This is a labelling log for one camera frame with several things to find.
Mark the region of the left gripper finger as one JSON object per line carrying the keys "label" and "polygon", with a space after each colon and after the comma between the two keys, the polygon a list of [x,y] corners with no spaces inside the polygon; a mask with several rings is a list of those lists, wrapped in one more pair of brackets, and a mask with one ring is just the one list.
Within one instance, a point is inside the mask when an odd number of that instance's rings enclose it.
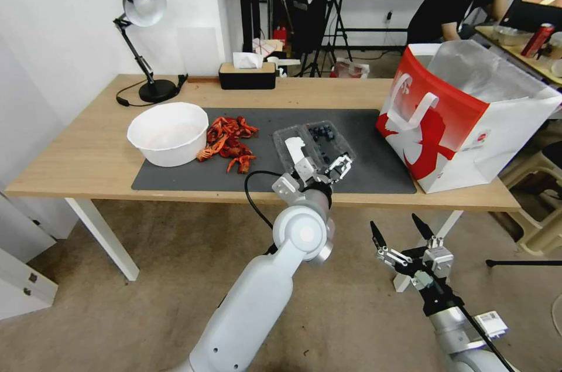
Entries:
{"label": "left gripper finger", "polygon": [[338,172],[338,180],[342,180],[347,173],[351,170],[351,165],[353,160],[349,156],[348,153],[343,153],[337,159],[337,172]]}
{"label": "left gripper finger", "polygon": [[344,155],[337,157],[325,170],[329,182],[338,182],[344,173]]}

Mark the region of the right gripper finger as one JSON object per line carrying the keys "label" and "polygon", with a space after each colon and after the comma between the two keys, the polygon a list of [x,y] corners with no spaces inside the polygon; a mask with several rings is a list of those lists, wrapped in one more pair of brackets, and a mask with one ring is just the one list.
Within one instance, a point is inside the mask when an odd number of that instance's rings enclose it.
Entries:
{"label": "right gripper finger", "polygon": [[413,263],[411,257],[408,257],[401,252],[387,246],[382,233],[380,232],[374,221],[370,221],[370,227],[372,233],[372,241],[376,247],[376,255],[383,263],[393,268],[395,268],[396,266],[408,267]]}
{"label": "right gripper finger", "polygon": [[443,246],[443,238],[437,237],[431,230],[428,224],[426,224],[420,217],[415,213],[411,214],[412,220],[421,234],[423,241],[426,243],[428,249],[434,249]]}

